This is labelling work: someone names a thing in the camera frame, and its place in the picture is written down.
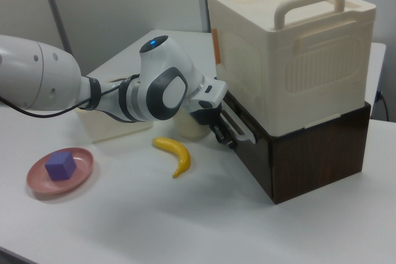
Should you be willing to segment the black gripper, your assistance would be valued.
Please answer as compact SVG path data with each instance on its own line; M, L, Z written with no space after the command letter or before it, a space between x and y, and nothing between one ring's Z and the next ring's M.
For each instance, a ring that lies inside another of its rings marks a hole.
M234 149L238 146L238 142L232 136L224 135L222 128L219 126L220 123L220 113L222 111L222 105L219 104L216 108L205 108L189 113L190 116L199 125L210 126L211 131L214 133L217 142L221 144L226 144L230 149Z

